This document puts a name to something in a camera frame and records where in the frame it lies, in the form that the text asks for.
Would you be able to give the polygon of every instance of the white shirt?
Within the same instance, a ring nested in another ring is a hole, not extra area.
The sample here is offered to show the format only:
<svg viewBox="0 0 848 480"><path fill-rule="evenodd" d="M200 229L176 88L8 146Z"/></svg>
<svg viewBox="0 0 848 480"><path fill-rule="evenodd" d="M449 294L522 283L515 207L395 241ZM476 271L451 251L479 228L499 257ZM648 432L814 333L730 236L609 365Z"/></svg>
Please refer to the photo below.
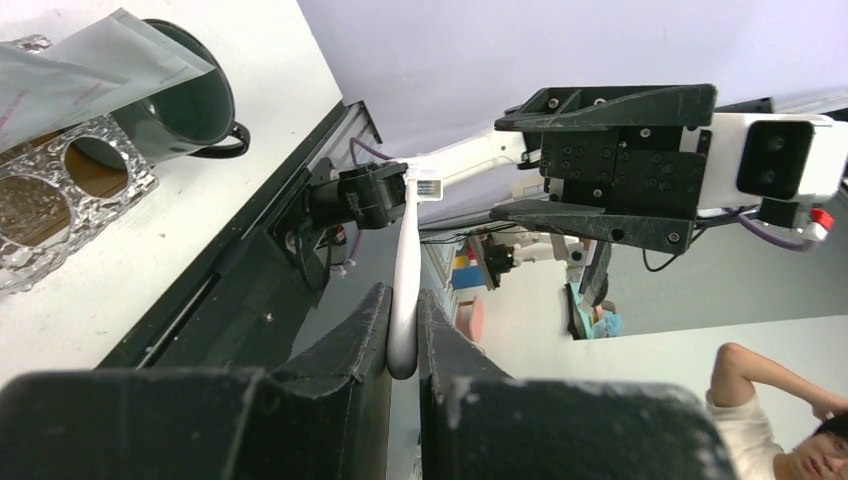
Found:
<svg viewBox="0 0 848 480"><path fill-rule="evenodd" d="M707 411L724 441L739 480L774 480L774 457L783 453L755 394L744 405L716 407L707 394Z"/></svg>

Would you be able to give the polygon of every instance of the wooden surface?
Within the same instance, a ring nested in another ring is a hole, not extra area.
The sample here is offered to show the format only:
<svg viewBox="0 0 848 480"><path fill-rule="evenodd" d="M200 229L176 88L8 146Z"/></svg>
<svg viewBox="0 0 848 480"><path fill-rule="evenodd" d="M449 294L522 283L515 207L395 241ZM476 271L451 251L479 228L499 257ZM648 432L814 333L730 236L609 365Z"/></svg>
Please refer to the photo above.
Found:
<svg viewBox="0 0 848 480"><path fill-rule="evenodd" d="M57 134L34 140L42 145ZM15 156L0 157L0 166ZM127 172L103 166L71 146L65 155L65 168L76 184L89 195L111 198L127 185ZM27 246L41 245L70 226L70 208L57 189L32 177L0 179L0 232Z"/></svg>

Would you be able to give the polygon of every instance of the man's arm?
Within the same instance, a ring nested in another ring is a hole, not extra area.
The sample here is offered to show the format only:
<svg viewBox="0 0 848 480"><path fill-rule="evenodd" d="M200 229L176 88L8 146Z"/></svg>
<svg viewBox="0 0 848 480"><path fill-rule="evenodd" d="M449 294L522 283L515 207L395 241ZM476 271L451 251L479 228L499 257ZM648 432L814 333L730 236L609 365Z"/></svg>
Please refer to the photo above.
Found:
<svg viewBox="0 0 848 480"><path fill-rule="evenodd" d="M741 345L722 345L718 350L710 381L709 397L712 404L716 407L744 405L754 396L754 383L779 388L817 408L827 409L845 402L845 399L813 385L787 368Z"/></svg>

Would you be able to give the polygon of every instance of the yellow object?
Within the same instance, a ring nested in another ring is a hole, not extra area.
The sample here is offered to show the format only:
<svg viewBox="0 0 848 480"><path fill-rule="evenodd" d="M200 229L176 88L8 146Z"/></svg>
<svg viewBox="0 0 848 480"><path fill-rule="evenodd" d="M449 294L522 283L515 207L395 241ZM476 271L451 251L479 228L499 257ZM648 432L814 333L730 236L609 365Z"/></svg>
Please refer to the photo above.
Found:
<svg viewBox="0 0 848 480"><path fill-rule="evenodd" d="M453 260L453 268L465 268L471 266L471 260L465 255L457 255Z"/></svg>

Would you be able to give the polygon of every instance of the cable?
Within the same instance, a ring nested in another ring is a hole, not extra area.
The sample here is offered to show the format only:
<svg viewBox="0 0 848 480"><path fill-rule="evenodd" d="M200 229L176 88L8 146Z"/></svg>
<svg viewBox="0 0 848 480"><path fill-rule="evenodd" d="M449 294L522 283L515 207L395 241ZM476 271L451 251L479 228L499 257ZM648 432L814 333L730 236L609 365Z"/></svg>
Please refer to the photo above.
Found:
<svg viewBox="0 0 848 480"><path fill-rule="evenodd" d="M692 236L692 240L689 241L689 245L692 245L693 243L695 243L695 240L701 238L701 235L705 234L707 232L707 230L708 230L708 227L704 227L704 228L699 229L699 231L695 235ZM644 248L642 249L642 264L644 264L645 269L648 270L651 273L657 273L657 272L663 271L666 267L671 265L672 262L677 260L678 257L680 257L680 255L674 255L671 258L669 258L668 260L666 260L665 263L663 263L659 267L652 267L648 263L648 251L645 250Z"/></svg>
<svg viewBox="0 0 848 480"><path fill-rule="evenodd" d="M713 227L722 227L724 225L732 225L739 220L740 215L744 216L753 216L756 215L756 210L753 210L756 207L740 207L736 210L725 210L724 214L716 215L714 217L698 217L695 220L696 228L713 228Z"/></svg>
<svg viewBox="0 0 848 480"><path fill-rule="evenodd" d="M467 239L468 237L476 236L476 235L488 235L490 233L524 233L525 232L525 230L518 230L518 231L515 231L515 232L507 232L506 231L510 228L515 228L517 226L518 225L516 225L514 223L506 224L506 225L499 225L497 227L484 228L484 229L480 229L480 230L474 230L474 231L471 231L471 232L458 233L458 234L454 235L453 237L451 237L449 239L445 239L445 240L425 240L421 243L423 245L453 245L454 243L460 242L462 240Z"/></svg>
<svg viewBox="0 0 848 480"><path fill-rule="evenodd" d="M379 158L380 160L394 160L395 159L395 157L392 157L390 155L386 155L385 153L377 150L376 148L372 147L371 145L368 145L367 143L363 142L362 140L360 140L356 137L350 137L350 159L353 161L354 166L357 166L357 167L359 166L359 161L356 159L356 149L354 148L356 146L359 146L359 148L365 150L366 152L370 153L371 155L374 155L375 157Z"/></svg>
<svg viewBox="0 0 848 480"><path fill-rule="evenodd" d="M780 235L774 234L768 230L764 226L757 224L754 220L751 220L747 217L739 217L739 223L745 227L746 230L753 233L754 235L760 237L761 239L767 241L768 243L783 248L785 250L791 250L793 252L809 252L813 248L815 248L819 242L815 242L813 240L802 240L800 242L796 242L794 240L784 238Z"/></svg>
<svg viewBox="0 0 848 480"><path fill-rule="evenodd" d="M302 225L300 228L297 229L297 232L295 233L295 236L297 238L295 239L295 242L294 242L294 249L295 249L295 254L297 255L297 259L298 259L298 263L299 263L298 269L300 270L300 277L303 279L303 283L306 284L306 288L308 288L309 291L311 291L312 293L320 293L320 292L324 291L324 289L327 288L327 285L330 283L330 267L331 267L330 263L332 262L332 252L333 252L333 250L332 250L332 247L328 244L327 245L327 257L326 257L325 262L324 262L323 284L321 285L321 287L316 288L314 285L312 285L312 282L309 280L309 273L306 271L306 256L303 254L303 230L305 229L305 227L306 227L305 224Z"/></svg>
<svg viewBox="0 0 848 480"><path fill-rule="evenodd" d="M469 225L460 225L458 227L420 228L420 229L418 229L418 231L424 232L424 233L455 232L457 230L465 230L465 229L471 230L473 228L478 228L478 227L482 227L484 225L488 225L489 223L491 223L491 220L484 220L482 222L472 223L472 224L469 224Z"/></svg>

